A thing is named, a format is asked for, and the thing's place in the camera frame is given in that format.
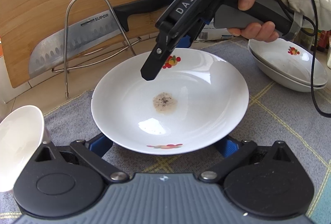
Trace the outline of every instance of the red fruit pattern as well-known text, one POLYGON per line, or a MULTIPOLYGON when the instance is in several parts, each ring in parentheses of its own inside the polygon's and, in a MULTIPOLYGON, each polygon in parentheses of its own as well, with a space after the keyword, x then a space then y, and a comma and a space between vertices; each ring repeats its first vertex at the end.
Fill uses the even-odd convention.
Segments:
POLYGON ((182 147, 183 144, 176 144, 176 145, 161 145, 161 146, 148 146, 148 147, 152 147, 152 148, 156 148, 156 149, 173 149, 173 148, 180 148, 182 147))
POLYGON ((165 64, 163 65, 163 69, 166 68, 171 68, 172 66, 176 66, 178 62, 181 61, 180 57, 176 57, 176 56, 169 56, 169 58, 167 59, 167 61, 165 62, 165 64))
POLYGON ((290 46, 290 48, 289 48, 289 50, 288 50, 288 52, 287 53, 289 53, 289 54, 291 54, 291 55, 300 55, 300 51, 298 51, 297 49, 295 49, 294 47, 291 47, 290 46))

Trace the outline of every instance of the stacked bowl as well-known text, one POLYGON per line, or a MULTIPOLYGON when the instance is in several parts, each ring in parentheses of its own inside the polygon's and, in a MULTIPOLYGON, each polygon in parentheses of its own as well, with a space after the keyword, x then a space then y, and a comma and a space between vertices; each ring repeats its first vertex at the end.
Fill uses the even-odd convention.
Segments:
MULTIPOLYGON (((261 71, 275 82, 298 92, 311 91, 312 54, 304 48, 279 38, 271 43, 249 40, 248 50, 261 71)), ((327 82, 325 68, 315 59, 314 90, 327 82)))

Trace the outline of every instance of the star logo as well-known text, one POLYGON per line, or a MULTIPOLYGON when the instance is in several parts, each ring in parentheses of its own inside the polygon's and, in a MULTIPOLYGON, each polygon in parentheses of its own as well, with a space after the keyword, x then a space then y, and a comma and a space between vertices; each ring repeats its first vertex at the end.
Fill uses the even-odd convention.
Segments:
POLYGON ((165 182, 165 181, 167 181, 167 180, 169 179, 169 177, 166 176, 166 175, 163 175, 163 176, 159 177, 159 179, 160 179, 161 181, 165 182))

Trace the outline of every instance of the barcode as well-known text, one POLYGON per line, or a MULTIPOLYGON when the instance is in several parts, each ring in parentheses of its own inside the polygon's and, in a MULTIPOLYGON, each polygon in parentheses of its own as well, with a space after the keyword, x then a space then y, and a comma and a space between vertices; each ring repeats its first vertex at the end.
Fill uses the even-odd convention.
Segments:
POLYGON ((201 40, 207 40, 208 38, 208 33, 201 32, 198 36, 199 39, 201 40))

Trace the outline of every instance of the knife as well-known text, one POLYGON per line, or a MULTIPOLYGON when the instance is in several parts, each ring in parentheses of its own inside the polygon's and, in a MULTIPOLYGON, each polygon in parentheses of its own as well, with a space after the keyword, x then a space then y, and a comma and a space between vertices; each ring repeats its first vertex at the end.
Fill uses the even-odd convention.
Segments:
MULTIPOLYGON (((114 7, 124 31, 133 14, 150 13, 170 5, 174 0, 137 0, 114 7)), ((78 55, 114 36, 121 34, 110 10, 88 17, 68 27, 67 58, 78 55)), ((63 63, 64 29, 43 39, 34 48, 29 60, 29 76, 36 77, 63 63)))

